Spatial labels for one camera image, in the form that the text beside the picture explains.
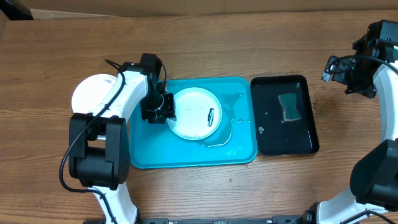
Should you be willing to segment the pink white plate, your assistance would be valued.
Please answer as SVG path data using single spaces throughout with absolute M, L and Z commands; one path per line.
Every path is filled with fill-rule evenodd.
M 72 94 L 72 111 L 87 114 L 97 106 L 116 83 L 109 74 L 96 74 L 84 79 Z

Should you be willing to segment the light blue plate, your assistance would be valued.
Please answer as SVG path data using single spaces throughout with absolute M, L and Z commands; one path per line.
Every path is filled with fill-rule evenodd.
M 175 117 L 169 118 L 169 128 L 186 140 L 202 140 L 211 136 L 222 120 L 219 99 L 210 91 L 191 87 L 174 95 Z

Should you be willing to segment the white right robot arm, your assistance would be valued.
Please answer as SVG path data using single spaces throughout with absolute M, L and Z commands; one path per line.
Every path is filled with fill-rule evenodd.
M 381 142 L 355 164 L 348 189 L 314 203 L 294 223 L 359 223 L 370 216 L 391 223 L 384 214 L 397 211 L 397 23 L 370 24 L 352 48 L 353 55 L 328 59 L 322 80 L 346 85 L 347 95 L 378 96 Z

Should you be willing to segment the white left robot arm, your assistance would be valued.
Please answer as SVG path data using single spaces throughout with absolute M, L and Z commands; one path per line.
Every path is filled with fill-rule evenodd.
M 69 147 L 61 161 L 59 180 L 64 189 L 93 193 L 105 214 L 103 223 L 138 223 L 139 211 L 126 185 L 130 169 L 127 122 L 136 107 L 150 124 L 175 117 L 166 69 L 155 54 L 144 53 L 139 63 L 107 61 L 117 80 L 89 113 L 74 113 L 69 124 Z

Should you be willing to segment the green sponge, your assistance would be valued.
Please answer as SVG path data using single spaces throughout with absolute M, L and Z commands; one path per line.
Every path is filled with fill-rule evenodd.
M 302 118 L 297 110 L 297 96 L 295 93 L 284 93 L 278 96 L 282 107 L 283 121 L 296 121 Z

